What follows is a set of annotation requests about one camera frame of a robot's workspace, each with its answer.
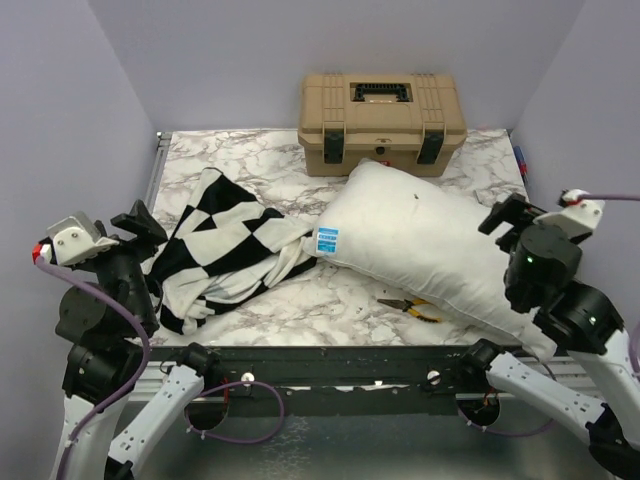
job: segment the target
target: marble table surface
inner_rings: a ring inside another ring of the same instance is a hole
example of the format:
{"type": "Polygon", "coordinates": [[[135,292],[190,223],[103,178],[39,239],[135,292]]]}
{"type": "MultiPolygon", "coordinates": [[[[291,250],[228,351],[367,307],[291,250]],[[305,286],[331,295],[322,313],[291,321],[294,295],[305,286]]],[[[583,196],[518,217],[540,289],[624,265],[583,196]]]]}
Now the marble table surface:
{"type": "MultiPolygon", "coordinates": [[[[171,139],[153,215],[167,230],[177,223],[202,169],[217,167],[268,207],[310,222],[347,177],[308,177],[295,130],[176,132],[171,139]]],[[[441,188],[486,206],[525,189],[505,130],[469,131],[444,175],[428,178],[441,188]]],[[[428,324],[377,303],[408,298],[402,291],[346,268],[318,261],[310,271],[227,314],[211,317],[194,335],[161,328],[154,345],[365,346],[468,345],[481,337],[504,343],[455,318],[428,324]]],[[[435,307],[423,308],[436,313],[435,307]]]]}

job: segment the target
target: black and white checkered cloth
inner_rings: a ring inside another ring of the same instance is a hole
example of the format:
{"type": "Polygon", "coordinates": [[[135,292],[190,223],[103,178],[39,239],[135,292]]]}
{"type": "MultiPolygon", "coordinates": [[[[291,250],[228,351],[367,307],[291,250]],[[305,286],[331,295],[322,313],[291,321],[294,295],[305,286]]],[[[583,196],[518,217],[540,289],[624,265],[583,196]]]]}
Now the black and white checkered cloth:
{"type": "Polygon", "coordinates": [[[149,276],[162,285],[160,322],[193,333],[210,315],[312,268],[302,251],[306,222],[265,208],[255,195],[208,168],[149,276]]]}

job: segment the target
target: purple wall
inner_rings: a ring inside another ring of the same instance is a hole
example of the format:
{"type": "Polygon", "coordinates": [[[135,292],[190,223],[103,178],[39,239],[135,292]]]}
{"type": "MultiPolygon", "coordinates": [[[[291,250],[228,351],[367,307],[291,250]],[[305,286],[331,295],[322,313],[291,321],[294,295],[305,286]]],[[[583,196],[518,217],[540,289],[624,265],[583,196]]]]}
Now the purple wall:
{"type": "Polygon", "coordinates": [[[451,72],[513,127],[584,0],[90,0],[160,130],[293,127],[307,73],[451,72]]]}
{"type": "Polygon", "coordinates": [[[47,478],[70,345],[65,286],[31,264],[46,227],[108,220],[144,195],[155,131],[84,0],[21,0],[0,15],[0,478],[47,478]]]}
{"type": "MultiPolygon", "coordinates": [[[[514,132],[530,193],[640,193],[640,2],[588,0],[514,132]]],[[[582,278],[637,322],[640,205],[609,202],[585,246],[582,278]]]]}

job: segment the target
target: blue label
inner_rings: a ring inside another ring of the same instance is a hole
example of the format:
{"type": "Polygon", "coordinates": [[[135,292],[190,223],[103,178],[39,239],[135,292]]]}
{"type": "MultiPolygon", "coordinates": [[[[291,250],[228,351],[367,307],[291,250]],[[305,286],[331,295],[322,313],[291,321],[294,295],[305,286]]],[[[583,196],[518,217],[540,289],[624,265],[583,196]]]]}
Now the blue label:
{"type": "Polygon", "coordinates": [[[318,253],[336,253],[338,233],[335,228],[318,228],[316,251],[318,253]]]}
{"type": "Polygon", "coordinates": [[[320,227],[318,228],[318,233],[326,233],[327,235],[337,235],[339,233],[339,230],[336,230],[335,228],[320,227]]]}

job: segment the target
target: plastic case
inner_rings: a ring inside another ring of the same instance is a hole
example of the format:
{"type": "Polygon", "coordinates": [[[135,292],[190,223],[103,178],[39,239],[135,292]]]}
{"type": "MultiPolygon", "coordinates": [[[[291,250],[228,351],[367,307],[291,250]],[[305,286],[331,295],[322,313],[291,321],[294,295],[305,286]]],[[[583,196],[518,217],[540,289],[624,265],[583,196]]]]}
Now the plastic case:
{"type": "Polygon", "coordinates": [[[309,75],[301,103],[310,176],[348,175],[368,157],[437,177],[467,137],[450,75],[309,75]]]}

